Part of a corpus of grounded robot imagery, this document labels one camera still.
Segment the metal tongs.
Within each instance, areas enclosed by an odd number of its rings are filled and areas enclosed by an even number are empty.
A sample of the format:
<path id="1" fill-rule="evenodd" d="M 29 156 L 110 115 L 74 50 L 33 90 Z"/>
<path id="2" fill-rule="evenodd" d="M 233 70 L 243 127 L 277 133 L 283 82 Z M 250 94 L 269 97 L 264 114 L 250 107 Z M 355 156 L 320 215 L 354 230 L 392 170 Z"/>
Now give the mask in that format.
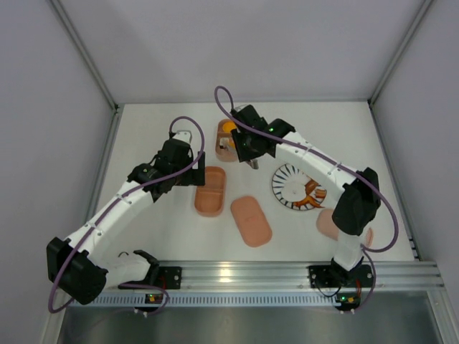
<path id="1" fill-rule="evenodd" d="M 229 146 L 227 146 L 227 142 L 230 141 L 230 140 L 232 140 L 232 139 L 231 138 L 221 138 L 219 140 L 219 147 L 224 151 L 228 151 L 229 153 L 234 155 L 236 158 L 239 158 L 236 148 L 235 149 L 231 149 Z M 252 160 L 245 161 L 245 163 L 247 165 L 249 165 L 254 170 L 257 170 L 259 168 L 258 161 L 257 161 L 256 158 L 252 159 Z"/>

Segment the orange round toy food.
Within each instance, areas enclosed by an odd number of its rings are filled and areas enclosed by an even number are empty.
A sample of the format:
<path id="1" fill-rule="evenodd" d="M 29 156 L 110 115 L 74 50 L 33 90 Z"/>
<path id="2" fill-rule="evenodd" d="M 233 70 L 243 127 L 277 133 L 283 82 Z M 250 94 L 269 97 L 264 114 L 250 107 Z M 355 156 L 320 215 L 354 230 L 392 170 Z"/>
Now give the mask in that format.
<path id="1" fill-rule="evenodd" d="M 229 121 L 229 122 L 225 122 L 223 125 L 222 125 L 222 131 L 224 133 L 231 133 L 234 129 L 236 129 L 237 126 L 235 125 L 234 122 L 232 121 Z"/>

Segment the striped round plate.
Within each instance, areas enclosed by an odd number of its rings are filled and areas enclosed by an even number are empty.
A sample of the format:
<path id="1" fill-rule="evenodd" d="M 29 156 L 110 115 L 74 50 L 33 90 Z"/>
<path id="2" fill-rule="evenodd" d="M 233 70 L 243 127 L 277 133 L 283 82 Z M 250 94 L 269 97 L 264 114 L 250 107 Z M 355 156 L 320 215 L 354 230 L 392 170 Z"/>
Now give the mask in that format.
<path id="1" fill-rule="evenodd" d="M 289 163 L 285 163 L 274 172 L 271 179 L 271 189 L 275 198 L 286 208 L 294 211 L 310 211 L 314 209 L 307 210 L 304 206 L 299 209 L 293 205 L 293 202 L 301 201 L 309 195 L 315 197 L 315 190 L 310 194 L 305 191 L 305 185 L 310 180 L 312 178 L 303 171 Z M 321 184 L 316 188 L 325 190 Z"/>

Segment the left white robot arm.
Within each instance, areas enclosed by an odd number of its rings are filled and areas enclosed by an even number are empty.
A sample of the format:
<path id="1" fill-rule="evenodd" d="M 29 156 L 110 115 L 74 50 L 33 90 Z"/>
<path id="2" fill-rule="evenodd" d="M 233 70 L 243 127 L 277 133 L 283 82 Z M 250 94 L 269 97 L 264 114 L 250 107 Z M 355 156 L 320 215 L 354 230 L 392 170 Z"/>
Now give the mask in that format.
<path id="1" fill-rule="evenodd" d="M 173 187 L 204 185 L 204 169 L 205 153 L 194 157 L 191 132 L 170 133 L 153 160 L 136 166 L 91 220 L 66 239 L 55 237 L 49 242 L 47 274 L 53 287 L 87 305 L 111 287 L 154 285 L 159 262 L 151 254 L 137 249 L 107 262 L 105 252 L 143 210 Z"/>

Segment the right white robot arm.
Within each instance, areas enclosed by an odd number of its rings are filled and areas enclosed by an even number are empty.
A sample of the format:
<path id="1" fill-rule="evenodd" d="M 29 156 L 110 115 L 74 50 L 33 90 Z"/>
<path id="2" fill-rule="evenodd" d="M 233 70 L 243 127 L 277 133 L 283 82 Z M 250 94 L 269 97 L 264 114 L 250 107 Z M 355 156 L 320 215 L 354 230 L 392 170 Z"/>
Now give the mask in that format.
<path id="1" fill-rule="evenodd" d="M 268 154 L 298 168 L 334 197 L 331 220 L 339 234 L 331 266 L 338 274 L 355 270 L 363 259 L 359 237 L 381 206 L 377 173 L 342 166 L 306 142 L 291 124 L 279 118 L 268 123 L 252 105 L 232 109 L 230 115 L 237 126 L 231 135 L 241 162 Z"/>

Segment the pink lunch box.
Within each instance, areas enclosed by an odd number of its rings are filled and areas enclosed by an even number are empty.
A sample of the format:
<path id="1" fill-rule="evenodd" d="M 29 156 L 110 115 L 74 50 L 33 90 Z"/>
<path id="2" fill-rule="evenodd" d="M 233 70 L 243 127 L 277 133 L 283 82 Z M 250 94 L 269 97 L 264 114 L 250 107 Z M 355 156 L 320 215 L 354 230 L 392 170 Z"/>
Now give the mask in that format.
<path id="1" fill-rule="evenodd" d="M 224 208 L 226 173 L 218 166 L 205 168 L 205 184 L 197 186 L 194 208 L 204 217 L 219 216 Z"/>
<path id="2" fill-rule="evenodd" d="M 237 161 L 237 158 L 234 155 L 232 155 L 228 151 L 222 150 L 219 147 L 219 140 L 221 138 L 231 138 L 232 139 L 232 134 L 231 133 L 224 133 L 222 131 L 222 125 L 225 122 L 229 122 L 229 121 L 231 121 L 231 120 L 221 120 L 219 122 L 218 126 L 217 126 L 217 138 L 216 138 L 216 143 L 215 143 L 215 152 L 216 152 L 217 158 L 219 160 L 223 161 L 223 162 L 235 162 L 235 161 Z"/>

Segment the near pink lunch box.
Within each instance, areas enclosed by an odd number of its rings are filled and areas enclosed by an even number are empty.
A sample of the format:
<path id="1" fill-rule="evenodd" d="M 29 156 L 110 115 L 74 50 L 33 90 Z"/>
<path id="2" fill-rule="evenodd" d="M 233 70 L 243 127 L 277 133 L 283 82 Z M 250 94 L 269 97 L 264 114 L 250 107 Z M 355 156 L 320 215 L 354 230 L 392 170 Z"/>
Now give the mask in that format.
<path id="1" fill-rule="evenodd" d="M 194 208 L 204 217 L 219 216 L 224 208 L 226 173 L 218 166 L 205 168 L 205 184 L 197 186 Z"/>

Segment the centre pink box lid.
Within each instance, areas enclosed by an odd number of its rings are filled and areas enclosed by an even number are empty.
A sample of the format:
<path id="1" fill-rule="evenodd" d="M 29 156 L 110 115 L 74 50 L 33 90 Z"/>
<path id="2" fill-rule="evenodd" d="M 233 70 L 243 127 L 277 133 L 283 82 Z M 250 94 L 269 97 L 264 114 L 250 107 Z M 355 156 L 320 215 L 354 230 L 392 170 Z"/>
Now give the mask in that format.
<path id="1" fill-rule="evenodd" d="M 253 196 L 235 199 L 230 210 L 243 242 L 249 247 L 260 247 L 272 239 L 272 229 Z"/>

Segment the pink box lid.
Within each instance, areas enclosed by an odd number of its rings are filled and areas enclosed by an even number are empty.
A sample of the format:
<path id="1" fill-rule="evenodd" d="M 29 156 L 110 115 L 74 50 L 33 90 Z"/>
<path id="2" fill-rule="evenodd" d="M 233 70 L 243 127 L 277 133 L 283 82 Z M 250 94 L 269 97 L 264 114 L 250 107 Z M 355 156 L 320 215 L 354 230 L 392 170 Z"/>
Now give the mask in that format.
<path id="1" fill-rule="evenodd" d="M 339 228 L 334 224 L 332 220 L 333 209 L 323 209 L 318 215 L 316 221 L 317 230 L 334 241 L 338 241 L 339 237 Z M 363 230 L 361 235 L 361 243 L 365 247 L 370 247 L 374 239 L 374 232 L 371 227 L 367 227 Z"/>
<path id="2" fill-rule="evenodd" d="M 253 196 L 235 199 L 230 210 L 243 242 L 249 247 L 260 247 L 272 239 L 272 229 Z"/>

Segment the right pink box lid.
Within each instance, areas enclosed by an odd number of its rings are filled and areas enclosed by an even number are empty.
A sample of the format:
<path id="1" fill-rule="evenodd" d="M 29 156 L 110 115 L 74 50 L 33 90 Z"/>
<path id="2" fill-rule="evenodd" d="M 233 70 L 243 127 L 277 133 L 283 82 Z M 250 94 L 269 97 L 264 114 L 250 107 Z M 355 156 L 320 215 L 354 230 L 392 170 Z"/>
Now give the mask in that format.
<path id="1" fill-rule="evenodd" d="M 339 228 L 334 224 L 332 220 L 333 209 L 323 209 L 318 215 L 316 221 L 317 230 L 334 241 L 338 241 L 339 237 Z M 365 247 L 370 247 L 374 239 L 374 232 L 371 227 L 367 227 L 363 230 L 361 235 L 361 243 Z"/>

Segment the brown toy sausage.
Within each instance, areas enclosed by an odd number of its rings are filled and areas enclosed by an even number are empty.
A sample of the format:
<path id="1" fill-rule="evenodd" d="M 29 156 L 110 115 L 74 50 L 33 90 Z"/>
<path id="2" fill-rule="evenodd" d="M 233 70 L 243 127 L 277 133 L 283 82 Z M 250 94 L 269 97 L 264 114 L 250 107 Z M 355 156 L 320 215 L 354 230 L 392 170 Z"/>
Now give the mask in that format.
<path id="1" fill-rule="evenodd" d="M 306 193 L 307 193 L 307 194 L 312 193 L 318 185 L 319 185 L 319 183 L 317 183 L 316 181 L 310 180 L 310 181 L 305 185 L 305 191 L 306 191 Z"/>

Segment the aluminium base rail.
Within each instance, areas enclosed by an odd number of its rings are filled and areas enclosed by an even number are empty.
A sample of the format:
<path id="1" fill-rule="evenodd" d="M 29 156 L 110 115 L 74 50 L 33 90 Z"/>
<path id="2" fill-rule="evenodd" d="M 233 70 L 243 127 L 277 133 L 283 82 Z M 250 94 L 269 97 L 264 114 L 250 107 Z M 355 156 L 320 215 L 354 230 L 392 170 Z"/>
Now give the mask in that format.
<path id="1" fill-rule="evenodd" d="M 249 292 L 310 291 L 318 269 L 328 262 L 205 262 L 165 261 L 181 267 L 181 291 Z M 440 270 L 433 262 L 375 262 L 376 290 L 442 290 Z"/>

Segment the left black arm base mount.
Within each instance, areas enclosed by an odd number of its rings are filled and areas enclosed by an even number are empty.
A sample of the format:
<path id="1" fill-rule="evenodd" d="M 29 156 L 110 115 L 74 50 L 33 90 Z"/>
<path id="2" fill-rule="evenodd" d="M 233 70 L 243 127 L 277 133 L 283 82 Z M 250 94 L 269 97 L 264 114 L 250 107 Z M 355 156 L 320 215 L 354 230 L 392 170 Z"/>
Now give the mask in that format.
<path id="1" fill-rule="evenodd" d="M 153 272 L 149 272 L 143 280 L 129 281 L 118 286 L 119 289 L 130 289 L 128 285 L 148 285 L 159 287 L 164 290 L 181 289 L 182 267 L 156 267 Z"/>

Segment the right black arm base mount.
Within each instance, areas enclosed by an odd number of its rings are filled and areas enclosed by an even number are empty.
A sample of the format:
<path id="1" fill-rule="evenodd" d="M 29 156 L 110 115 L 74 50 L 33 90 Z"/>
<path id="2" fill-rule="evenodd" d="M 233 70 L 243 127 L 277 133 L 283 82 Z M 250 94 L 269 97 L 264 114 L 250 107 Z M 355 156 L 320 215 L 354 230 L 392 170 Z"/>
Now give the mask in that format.
<path id="1" fill-rule="evenodd" d="M 311 265 L 308 267 L 312 288 L 360 287 L 369 288 L 373 285 L 374 275 L 369 264 L 360 264 L 350 271 L 334 262 L 330 264 Z"/>

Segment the left aluminium frame post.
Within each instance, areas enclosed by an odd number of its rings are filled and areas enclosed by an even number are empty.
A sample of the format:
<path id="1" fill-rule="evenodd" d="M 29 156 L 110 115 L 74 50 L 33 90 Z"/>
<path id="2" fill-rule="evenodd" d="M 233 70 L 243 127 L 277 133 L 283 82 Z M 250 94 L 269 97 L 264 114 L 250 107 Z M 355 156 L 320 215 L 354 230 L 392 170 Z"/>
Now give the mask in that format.
<path id="1" fill-rule="evenodd" d="M 93 81 L 95 82 L 97 88 L 99 89 L 101 95 L 103 96 L 104 100 L 107 102 L 108 107 L 116 113 L 118 111 L 118 104 L 114 100 L 108 86 L 103 79 L 93 57 L 91 56 L 86 44 L 82 40 L 80 33 L 78 32 L 73 20 L 71 19 L 70 15 L 68 14 L 64 4 L 59 0 L 49 0 L 47 1 L 50 9 L 57 17 L 58 22 L 62 26 L 65 34 L 69 37 L 73 47 L 76 49 L 76 52 L 80 56 L 83 64 L 85 65 L 86 70 L 92 77 Z"/>

